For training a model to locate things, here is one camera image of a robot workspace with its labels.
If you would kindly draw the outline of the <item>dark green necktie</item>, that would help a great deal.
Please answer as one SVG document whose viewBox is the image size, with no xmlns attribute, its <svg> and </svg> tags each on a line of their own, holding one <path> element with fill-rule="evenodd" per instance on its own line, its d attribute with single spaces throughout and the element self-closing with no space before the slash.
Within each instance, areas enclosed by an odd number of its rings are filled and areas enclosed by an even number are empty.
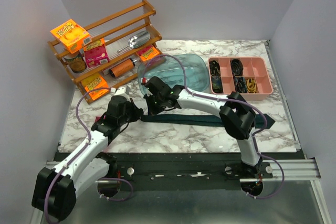
<svg viewBox="0 0 336 224">
<path fill-rule="evenodd" d="M 142 115 L 141 121 L 151 123 L 172 123 L 182 125 L 223 127 L 222 120 L 214 115 L 158 114 Z"/>
</svg>

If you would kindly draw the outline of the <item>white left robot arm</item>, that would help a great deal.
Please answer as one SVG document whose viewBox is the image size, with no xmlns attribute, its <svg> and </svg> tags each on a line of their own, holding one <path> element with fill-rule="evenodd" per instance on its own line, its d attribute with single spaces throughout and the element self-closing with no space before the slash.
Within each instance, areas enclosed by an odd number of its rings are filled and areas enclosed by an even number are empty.
<svg viewBox="0 0 336 224">
<path fill-rule="evenodd" d="M 48 223 L 59 223 L 72 212 L 77 198 L 90 184 L 116 175 L 115 164 L 100 161 L 101 153 L 129 123 L 143 115 L 132 99 L 114 95 L 105 113 L 87 130 L 85 140 L 53 168 L 44 167 L 37 175 L 32 206 L 44 212 Z"/>
</svg>

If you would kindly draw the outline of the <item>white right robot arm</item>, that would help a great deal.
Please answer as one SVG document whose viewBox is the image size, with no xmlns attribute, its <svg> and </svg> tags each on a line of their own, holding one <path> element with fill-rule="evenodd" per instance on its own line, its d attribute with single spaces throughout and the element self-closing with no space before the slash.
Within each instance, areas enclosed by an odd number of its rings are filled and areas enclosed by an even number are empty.
<svg viewBox="0 0 336 224">
<path fill-rule="evenodd" d="M 196 92 L 182 85 L 171 88 L 158 77 L 143 80 L 141 85 L 161 108 L 198 110 L 220 118 L 226 133 L 237 140 L 242 173 L 249 178 L 259 174 L 262 157 L 253 140 L 256 113 L 239 93 L 232 92 L 226 98 Z"/>
</svg>

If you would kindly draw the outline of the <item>clear blue plastic tub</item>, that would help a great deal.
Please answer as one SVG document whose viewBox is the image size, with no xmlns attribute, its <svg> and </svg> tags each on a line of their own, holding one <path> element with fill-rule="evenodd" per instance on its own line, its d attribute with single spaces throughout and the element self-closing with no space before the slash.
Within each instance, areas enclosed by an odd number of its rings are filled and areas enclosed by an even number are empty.
<svg viewBox="0 0 336 224">
<path fill-rule="evenodd" d="M 142 80 L 159 77 L 171 88 L 175 85 L 187 85 L 195 91 L 204 91 L 210 80 L 204 60 L 195 54 L 182 54 L 173 57 L 158 55 L 138 66 L 138 84 L 143 95 L 147 94 Z"/>
</svg>

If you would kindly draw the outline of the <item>orange sponge box bottom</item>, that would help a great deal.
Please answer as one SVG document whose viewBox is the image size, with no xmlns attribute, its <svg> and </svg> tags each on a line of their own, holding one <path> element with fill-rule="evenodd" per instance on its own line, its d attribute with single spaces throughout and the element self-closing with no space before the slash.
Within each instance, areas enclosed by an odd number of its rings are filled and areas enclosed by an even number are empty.
<svg viewBox="0 0 336 224">
<path fill-rule="evenodd" d="M 85 98 L 88 104 L 99 100 L 110 92 L 108 83 L 99 73 L 92 74 L 83 79 L 80 81 L 80 85 L 83 88 L 84 93 L 89 92 Z"/>
</svg>

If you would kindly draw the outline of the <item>orange sponge box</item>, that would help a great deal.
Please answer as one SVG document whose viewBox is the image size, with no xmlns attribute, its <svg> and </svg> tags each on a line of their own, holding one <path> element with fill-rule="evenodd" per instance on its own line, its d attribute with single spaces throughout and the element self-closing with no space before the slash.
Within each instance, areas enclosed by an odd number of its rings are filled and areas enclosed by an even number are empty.
<svg viewBox="0 0 336 224">
<path fill-rule="evenodd" d="M 153 45 L 149 45 L 138 50 L 136 54 L 140 58 L 141 62 L 145 62 L 151 60 L 155 56 L 158 56 L 160 52 Z"/>
<path fill-rule="evenodd" d="M 108 83 L 99 73 L 92 74 L 83 79 L 80 81 L 80 85 L 83 88 L 84 93 L 89 92 L 85 98 L 88 104 L 99 100 L 110 92 Z"/>
</svg>

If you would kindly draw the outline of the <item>brown cylinder bottle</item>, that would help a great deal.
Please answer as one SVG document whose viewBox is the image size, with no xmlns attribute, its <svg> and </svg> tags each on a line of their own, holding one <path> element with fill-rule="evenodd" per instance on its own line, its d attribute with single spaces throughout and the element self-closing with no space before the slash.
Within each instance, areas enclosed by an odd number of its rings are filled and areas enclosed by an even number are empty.
<svg viewBox="0 0 336 224">
<path fill-rule="evenodd" d="M 126 61 L 109 69 L 109 74 L 114 78 L 118 78 L 126 72 L 132 70 L 135 67 L 135 63 L 136 60 L 133 60 L 132 58 L 127 59 Z"/>
</svg>

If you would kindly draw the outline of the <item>orange sponge box right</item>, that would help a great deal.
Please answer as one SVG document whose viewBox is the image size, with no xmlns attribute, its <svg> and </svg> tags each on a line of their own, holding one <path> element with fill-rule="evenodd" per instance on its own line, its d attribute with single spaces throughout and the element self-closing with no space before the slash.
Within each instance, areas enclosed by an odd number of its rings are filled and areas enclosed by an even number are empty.
<svg viewBox="0 0 336 224">
<path fill-rule="evenodd" d="M 141 62 L 145 62 L 151 60 L 155 56 L 158 56 L 160 52 L 153 45 L 149 45 L 138 50 L 136 54 L 140 58 Z"/>
</svg>

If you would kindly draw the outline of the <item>rolled blue floral tie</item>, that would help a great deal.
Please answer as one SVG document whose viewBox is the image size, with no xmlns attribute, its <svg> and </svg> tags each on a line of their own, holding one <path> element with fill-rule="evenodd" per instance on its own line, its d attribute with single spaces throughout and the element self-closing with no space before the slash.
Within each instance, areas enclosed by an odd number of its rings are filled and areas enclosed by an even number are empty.
<svg viewBox="0 0 336 224">
<path fill-rule="evenodd" d="M 212 76 L 212 90 L 214 93 L 223 93 L 222 80 L 220 76 Z"/>
</svg>

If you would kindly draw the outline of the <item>rolled dark patterned tie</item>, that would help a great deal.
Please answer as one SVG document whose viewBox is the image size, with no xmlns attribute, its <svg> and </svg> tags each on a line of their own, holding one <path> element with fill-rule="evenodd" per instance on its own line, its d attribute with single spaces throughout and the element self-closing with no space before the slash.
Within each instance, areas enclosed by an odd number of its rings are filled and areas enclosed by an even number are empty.
<svg viewBox="0 0 336 224">
<path fill-rule="evenodd" d="M 209 62 L 209 70 L 210 70 L 210 74 L 212 76 L 220 76 L 220 66 L 219 63 L 216 60 L 212 60 Z"/>
</svg>

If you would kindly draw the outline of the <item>pink Scrub Mommy box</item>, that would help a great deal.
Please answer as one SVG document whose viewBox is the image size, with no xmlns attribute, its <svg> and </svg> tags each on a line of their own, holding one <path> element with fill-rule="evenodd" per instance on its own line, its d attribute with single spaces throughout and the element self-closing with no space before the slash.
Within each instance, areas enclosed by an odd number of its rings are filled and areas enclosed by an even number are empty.
<svg viewBox="0 0 336 224">
<path fill-rule="evenodd" d="M 103 38 L 85 46 L 83 48 L 83 54 L 88 68 L 96 67 L 110 61 Z"/>
</svg>

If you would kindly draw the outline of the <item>metal scoop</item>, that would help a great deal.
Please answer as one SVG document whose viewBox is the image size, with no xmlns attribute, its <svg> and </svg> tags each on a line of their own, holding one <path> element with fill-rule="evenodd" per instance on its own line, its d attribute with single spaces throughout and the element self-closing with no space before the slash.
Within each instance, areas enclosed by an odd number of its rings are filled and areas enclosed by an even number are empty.
<svg viewBox="0 0 336 224">
<path fill-rule="evenodd" d="M 135 34 L 134 36 L 130 37 L 128 39 L 128 44 L 125 47 L 117 50 L 117 53 L 120 53 L 120 52 L 122 52 L 123 50 L 126 50 L 126 49 L 139 48 L 140 46 L 147 43 L 150 40 L 150 37 L 151 37 L 151 35 L 148 31 L 146 31 L 146 30 L 141 31 L 141 32 Z"/>
</svg>

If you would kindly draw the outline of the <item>food can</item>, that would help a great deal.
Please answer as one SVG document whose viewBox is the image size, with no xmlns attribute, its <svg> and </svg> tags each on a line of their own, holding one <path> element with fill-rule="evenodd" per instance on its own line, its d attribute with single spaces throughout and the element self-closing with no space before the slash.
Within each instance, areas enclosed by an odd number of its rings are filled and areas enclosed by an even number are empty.
<svg viewBox="0 0 336 224">
<path fill-rule="evenodd" d="M 74 73 L 82 73 L 87 68 L 80 51 L 64 56 L 64 60 Z"/>
</svg>

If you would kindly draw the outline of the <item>wooden three-tier rack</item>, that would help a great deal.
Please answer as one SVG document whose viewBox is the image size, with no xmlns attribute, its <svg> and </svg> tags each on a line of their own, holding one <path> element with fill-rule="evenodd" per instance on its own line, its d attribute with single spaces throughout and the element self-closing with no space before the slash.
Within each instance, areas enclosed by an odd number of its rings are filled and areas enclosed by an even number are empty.
<svg viewBox="0 0 336 224">
<path fill-rule="evenodd" d="M 149 45 L 156 47 L 156 42 L 161 40 L 162 36 L 152 26 L 150 21 L 150 16 L 155 14 L 156 10 L 153 5 L 147 0 L 143 0 L 140 3 L 83 27 L 90 34 L 92 42 L 102 38 L 105 40 L 110 61 L 92 68 L 88 68 L 87 66 L 86 70 L 82 73 L 74 73 L 65 62 L 64 56 L 70 54 L 70 52 L 65 49 L 63 44 L 58 42 L 56 39 L 50 41 L 48 44 L 56 58 L 61 62 L 66 72 L 69 74 L 72 82 L 86 98 L 87 94 L 84 93 L 83 88 L 80 85 L 80 81 L 95 73 L 99 73 L 103 76 L 104 70 L 109 70 L 127 59 L 130 59 L 132 56 L 139 59 L 136 52 L 144 47 Z M 130 37 L 144 30 L 148 31 L 151 35 L 150 40 L 147 43 L 139 48 L 126 49 L 117 53 L 117 50 L 128 44 L 128 39 Z"/>
</svg>

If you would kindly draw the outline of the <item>rolled blue striped tie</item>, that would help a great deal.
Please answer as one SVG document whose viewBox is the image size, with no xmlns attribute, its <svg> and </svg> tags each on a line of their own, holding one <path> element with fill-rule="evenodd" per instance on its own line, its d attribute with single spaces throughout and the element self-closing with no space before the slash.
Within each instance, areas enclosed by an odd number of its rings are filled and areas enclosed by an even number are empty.
<svg viewBox="0 0 336 224">
<path fill-rule="evenodd" d="M 234 85 L 236 92 L 247 93 L 246 81 L 244 77 L 234 77 Z"/>
</svg>

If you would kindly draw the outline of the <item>rolled black tie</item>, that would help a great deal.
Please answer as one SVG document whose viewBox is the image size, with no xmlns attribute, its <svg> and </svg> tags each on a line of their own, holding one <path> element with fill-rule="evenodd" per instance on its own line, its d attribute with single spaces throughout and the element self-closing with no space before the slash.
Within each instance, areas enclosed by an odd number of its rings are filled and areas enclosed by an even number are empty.
<svg viewBox="0 0 336 224">
<path fill-rule="evenodd" d="M 243 64 L 239 59 L 233 59 L 230 61 L 230 67 L 232 70 L 233 76 L 242 76 L 243 75 Z"/>
</svg>

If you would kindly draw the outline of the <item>pink divided organizer tray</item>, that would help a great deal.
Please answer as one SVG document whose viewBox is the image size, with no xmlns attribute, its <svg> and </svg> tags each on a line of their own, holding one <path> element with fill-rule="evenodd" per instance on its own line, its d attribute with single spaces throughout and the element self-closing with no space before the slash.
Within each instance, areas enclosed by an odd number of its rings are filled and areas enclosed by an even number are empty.
<svg viewBox="0 0 336 224">
<path fill-rule="evenodd" d="M 273 93 L 266 63 L 260 57 L 211 57 L 208 71 L 213 94 L 239 92 L 246 101 L 262 101 Z"/>
</svg>

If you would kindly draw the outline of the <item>rolled yellow tie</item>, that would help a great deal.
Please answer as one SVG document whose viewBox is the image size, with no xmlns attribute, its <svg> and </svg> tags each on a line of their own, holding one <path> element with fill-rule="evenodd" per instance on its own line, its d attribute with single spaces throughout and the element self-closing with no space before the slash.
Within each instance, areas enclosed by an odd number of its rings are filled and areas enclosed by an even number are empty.
<svg viewBox="0 0 336 224">
<path fill-rule="evenodd" d="M 246 79 L 246 88 L 248 93 L 257 93 L 257 82 L 254 78 Z"/>
</svg>

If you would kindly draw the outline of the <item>orange Scrub Daddy box top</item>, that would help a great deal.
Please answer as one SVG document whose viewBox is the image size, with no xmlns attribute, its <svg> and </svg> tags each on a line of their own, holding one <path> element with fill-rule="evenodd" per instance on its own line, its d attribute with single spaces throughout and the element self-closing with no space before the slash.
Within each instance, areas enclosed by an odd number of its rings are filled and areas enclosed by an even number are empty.
<svg viewBox="0 0 336 224">
<path fill-rule="evenodd" d="M 72 19 L 57 26 L 50 32 L 71 54 L 92 42 L 90 34 Z"/>
</svg>

